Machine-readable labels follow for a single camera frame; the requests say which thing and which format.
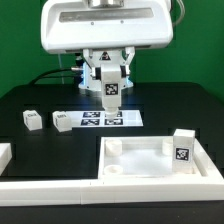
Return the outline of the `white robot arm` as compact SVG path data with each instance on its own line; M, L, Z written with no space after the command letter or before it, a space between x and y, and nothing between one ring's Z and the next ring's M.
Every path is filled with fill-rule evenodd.
M171 0L48 0L41 43L51 54L81 52L84 86L120 87L137 49L163 48L173 38Z

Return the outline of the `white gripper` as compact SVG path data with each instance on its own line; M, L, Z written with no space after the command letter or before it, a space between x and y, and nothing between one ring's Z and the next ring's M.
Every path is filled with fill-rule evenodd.
M51 54L83 50L93 80L101 79L101 51L96 50L124 48L120 68L126 78L134 47L160 48L171 42L170 8L170 0L123 0L112 8L93 8L88 0L48 0L41 14L41 43Z

